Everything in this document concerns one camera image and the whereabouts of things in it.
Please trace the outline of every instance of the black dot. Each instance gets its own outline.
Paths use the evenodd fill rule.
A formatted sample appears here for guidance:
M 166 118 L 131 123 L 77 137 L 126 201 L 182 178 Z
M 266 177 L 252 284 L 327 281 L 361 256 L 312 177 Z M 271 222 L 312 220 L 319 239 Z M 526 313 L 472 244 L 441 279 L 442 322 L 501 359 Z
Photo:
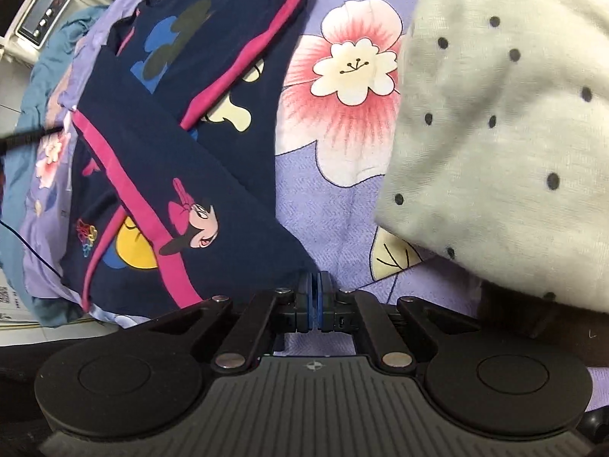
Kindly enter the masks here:
M 510 60 L 512 60 L 513 62 L 517 62 L 518 60 L 520 60 L 520 51 L 518 51 L 517 48 L 510 50 Z
M 582 88 L 582 99 L 587 103 L 592 101 L 592 90 L 587 86 Z
M 547 187 L 550 190 L 556 190 L 558 189 L 558 186 L 560 185 L 560 177 L 558 176 L 558 174 L 555 174 L 554 172 L 552 172 L 550 175 L 547 176 Z

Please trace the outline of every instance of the purple bedsheet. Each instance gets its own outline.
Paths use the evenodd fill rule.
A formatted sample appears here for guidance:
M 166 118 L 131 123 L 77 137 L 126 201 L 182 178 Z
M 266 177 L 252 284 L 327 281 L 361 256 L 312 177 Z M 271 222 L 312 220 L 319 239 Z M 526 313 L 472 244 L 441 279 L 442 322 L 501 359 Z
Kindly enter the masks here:
M 119 0 L 95 26 L 87 38 L 89 46 L 85 42 L 75 59 L 78 74 L 72 74 L 60 96 L 65 106 L 77 103 L 107 29 L 129 15 L 135 1 Z M 416 1 L 310 0 L 309 21 L 279 107 L 277 217 L 340 286 L 368 290 L 389 303 L 415 295 L 473 316 L 475 278 L 394 238 L 373 221 L 400 102 L 396 57 L 408 39 Z M 39 182 L 34 182 L 33 190 Z M 69 184 L 67 177 L 57 182 L 62 187 Z M 44 240 L 45 229 L 39 225 L 29 231 Z M 60 257 L 54 256 L 53 262 Z M 33 295 L 49 293 L 48 288 L 37 292 L 28 286 L 28 290 Z M 341 334 L 290 335 L 287 347 L 286 353 L 292 355 L 352 352 L 349 337 Z M 592 409 L 609 404 L 605 382 L 609 370 L 591 372 Z

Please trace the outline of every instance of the white polka dot cloth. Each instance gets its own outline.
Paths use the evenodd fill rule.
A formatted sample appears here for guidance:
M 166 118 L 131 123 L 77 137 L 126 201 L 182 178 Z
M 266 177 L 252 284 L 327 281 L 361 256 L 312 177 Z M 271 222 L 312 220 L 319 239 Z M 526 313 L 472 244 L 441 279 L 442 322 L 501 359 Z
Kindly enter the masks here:
M 609 0 L 420 0 L 377 223 L 609 313 Z

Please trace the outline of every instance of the white appliance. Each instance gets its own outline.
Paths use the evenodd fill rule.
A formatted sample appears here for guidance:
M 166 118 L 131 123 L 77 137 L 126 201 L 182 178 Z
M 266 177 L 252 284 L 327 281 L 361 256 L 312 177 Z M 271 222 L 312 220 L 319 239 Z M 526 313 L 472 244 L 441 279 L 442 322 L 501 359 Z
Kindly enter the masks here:
M 0 0 L 0 45 L 4 59 L 17 59 L 32 66 L 40 50 L 74 12 L 112 0 Z

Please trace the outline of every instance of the floral bedsheet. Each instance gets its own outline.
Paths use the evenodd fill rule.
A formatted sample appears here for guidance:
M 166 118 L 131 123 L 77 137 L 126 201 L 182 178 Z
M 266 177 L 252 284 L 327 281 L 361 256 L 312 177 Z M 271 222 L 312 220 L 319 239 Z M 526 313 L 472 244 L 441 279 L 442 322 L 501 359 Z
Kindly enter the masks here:
M 417 0 L 310 0 L 276 129 L 277 217 L 340 286 L 473 314 L 467 273 L 374 223 Z

